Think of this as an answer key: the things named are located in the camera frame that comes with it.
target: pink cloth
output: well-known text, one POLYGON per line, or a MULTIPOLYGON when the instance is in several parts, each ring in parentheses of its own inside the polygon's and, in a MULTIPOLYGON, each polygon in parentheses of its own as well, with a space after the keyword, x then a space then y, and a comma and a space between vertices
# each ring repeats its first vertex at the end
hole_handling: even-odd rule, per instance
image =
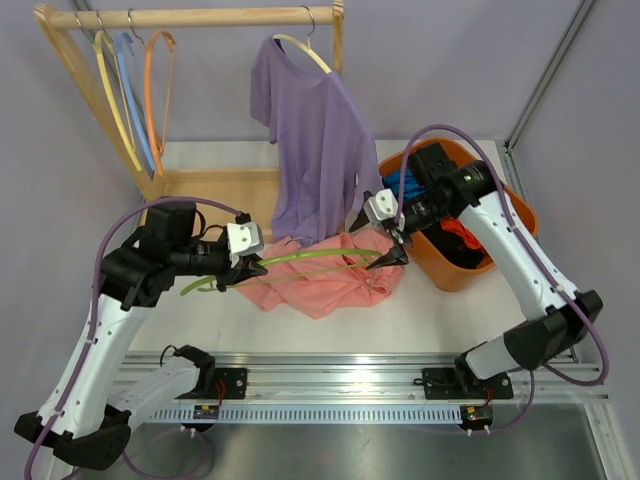
MULTIPOLYGON (((285 238, 265 252, 264 258, 297 252, 301 247, 296 241, 285 238)), ((383 234, 362 229, 351 235, 341 233, 310 247, 309 250, 327 248, 364 248, 387 253, 391 240, 383 234)), ((331 255, 268 267, 269 273, 260 280, 298 273, 309 273, 343 265, 362 263, 360 255, 331 255)), ((239 288, 256 305, 270 311, 281 303, 311 318, 322 318, 338 307, 371 307, 391 295, 402 277, 402 267, 382 267, 365 270, 364 267, 344 268, 326 273, 303 275, 274 283, 239 288)))

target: shirt sleeve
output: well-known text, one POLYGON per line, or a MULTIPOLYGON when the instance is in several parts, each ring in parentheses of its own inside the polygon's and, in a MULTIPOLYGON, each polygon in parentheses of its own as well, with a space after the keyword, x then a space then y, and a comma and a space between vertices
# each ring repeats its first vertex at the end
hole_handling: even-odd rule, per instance
POLYGON ((378 154, 376 142, 368 134, 364 134, 356 152, 360 167, 356 171, 357 184, 353 199, 353 209, 359 211, 364 203, 364 192, 374 195, 382 190, 382 178, 378 172, 378 154))
POLYGON ((265 127, 271 123, 271 72, 264 48, 260 50, 251 68, 251 117, 265 127))

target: orange basket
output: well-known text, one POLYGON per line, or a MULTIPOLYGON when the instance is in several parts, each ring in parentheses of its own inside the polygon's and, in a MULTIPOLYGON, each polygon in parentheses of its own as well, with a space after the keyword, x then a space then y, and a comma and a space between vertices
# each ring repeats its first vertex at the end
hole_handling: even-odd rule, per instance
MULTIPOLYGON (((430 138, 417 142, 413 145, 411 153, 415 152, 419 148, 438 142, 442 145, 447 156, 456 162, 458 167, 464 167, 476 160, 476 158, 464 147, 447 138, 430 138)), ((402 165, 402 154, 403 152, 398 152, 387 158, 379 165, 378 169, 383 177, 395 172, 396 170, 400 170, 400 166, 402 165)), ((513 207, 515 208, 516 213, 520 216, 522 223, 524 223, 531 234, 535 236, 538 233, 538 218, 536 217, 535 212, 524 202, 524 200, 522 200, 506 185, 505 190, 511 197, 513 207)), ((447 260, 429 241, 429 239, 422 234, 422 232, 414 233, 411 235, 411 239, 413 240, 413 247, 407 246, 409 255, 418 265, 420 265, 420 268, 429 275, 433 283, 439 289, 446 292, 459 292, 460 290, 463 290, 480 275, 483 275, 495 266, 491 257, 487 255, 484 260, 480 262, 478 268, 461 268, 447 260)))

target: gray wall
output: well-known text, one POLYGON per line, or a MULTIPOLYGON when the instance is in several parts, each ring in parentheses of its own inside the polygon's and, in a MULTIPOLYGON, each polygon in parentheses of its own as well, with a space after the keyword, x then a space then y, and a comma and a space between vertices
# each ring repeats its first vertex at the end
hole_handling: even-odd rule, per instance
POLYGON ((82 329, 98 242, 140 198, 37 27, 34 5, 0 2, 0 476, 6 479, 22 478, 28 453, 28 443, 13 434, 18 415, 37 410, 51 393, 82 329))
MULTIPOLYGON (((176 8, 176 0, 92 0, 101 9, 176 8)), ((198 0, 197 6, 300 5, 301 0, 198 0)), ((310 0, 328 5, 331 0, 310 0)), ((344 81, 377 138, 407 138, 450 123, 504 138, 578 0, 345 0, 344 81)), ((175 29, 175 139, 262 139, 249 117, 249 73, 269 34, 304 38, 308 27, 175 29)), ((150 31, 141 32, 148 38, 150 31)), ((331 59, 331 27, 313 46, 331 59)), ((157 45, 154 105, 164 111, 168 54, 157 45)), ((295 47, 287 50, 295 54, 295 47)))
MULTIPOLYGON (((516 147, 540 240, 605 309, 597 325, 611 355, 609 385, 631 457, 640 459, 640 3, 599 2, 516 147)), ((594 357, 593 348, 585 355, 594 357)))

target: robotic arm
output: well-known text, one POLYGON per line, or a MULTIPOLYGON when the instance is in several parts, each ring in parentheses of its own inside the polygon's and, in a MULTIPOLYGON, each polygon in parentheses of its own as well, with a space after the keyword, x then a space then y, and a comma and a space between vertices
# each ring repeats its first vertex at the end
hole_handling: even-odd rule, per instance
POLYGON ((204 228, 192 236, 196 213, 191 202, 153 207, 145 225, 103 259, 98 328, 84 367, 75 372, 88 342, 89 319, 55 390, 38 412, 18 419, 16 433, 34 443, 53 422, 44 446, 70 465, 104 470, 155 411, 183 394, 216 395, 215 359, 186 345, 162 368, 108 398, 129 345, 176 276, 215 275, 218 289, 224 291, 266 273, 257 255, 263 248, 262 233, 249 215, 237 216, 235 224, 227 224, 218 240, 210 242, 202 240, 204 228), (56 411, 70 381, 70 396, 63 410, 56 411))
POLYGON ((482 343, 457 357, 455 383, 463 392, 474 391, 497 374, 517 368, 535 370, 557 354, 577 344, 586 326, 567 302, 575 302, 593 323, 602 310, 595 291, 582 293, 535 242, 504 195, 513 222, 508 222, 495 181, 483 161, 458 168, 438 143, 409 157, 412 173, 427 193, 405 205, 396 223, 398 203, 391 190, 365 198, 363 210, 351 231, 366 223, 382 226, 393 247, 368 268, 408 263, 404 244, 410 235, 441 218, 458 218, 482 243, 520 304, 526 321, 502 336, 482 343), (516 230, 535 254, 523 246, 516 230), (557 280, 552 285, 542 274, 540 262, 557 280))

